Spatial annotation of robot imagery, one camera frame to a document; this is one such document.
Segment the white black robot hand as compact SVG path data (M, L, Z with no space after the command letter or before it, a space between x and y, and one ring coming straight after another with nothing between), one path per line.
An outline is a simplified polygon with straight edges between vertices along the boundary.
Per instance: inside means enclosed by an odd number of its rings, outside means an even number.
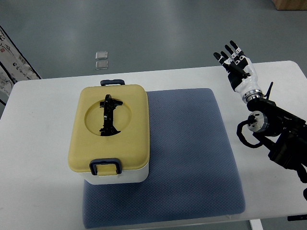
M258 86L258 76L251 60L244 54L244 51L234 42L225 45L224 51L215 52L213 56L225 68L228 73L228 80L234 92L240 94L244 103L255 98L264 96Z

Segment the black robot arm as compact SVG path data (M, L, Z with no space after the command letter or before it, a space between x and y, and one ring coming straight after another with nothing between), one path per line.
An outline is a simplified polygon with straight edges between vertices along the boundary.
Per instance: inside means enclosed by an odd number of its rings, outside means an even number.
M278 107L269 100L273 83L260 97L254 92L247 108L247 120L237 125L239 140L249 148L265 146L271 161L294 170L301 182L307 182L307 124L302 118Z

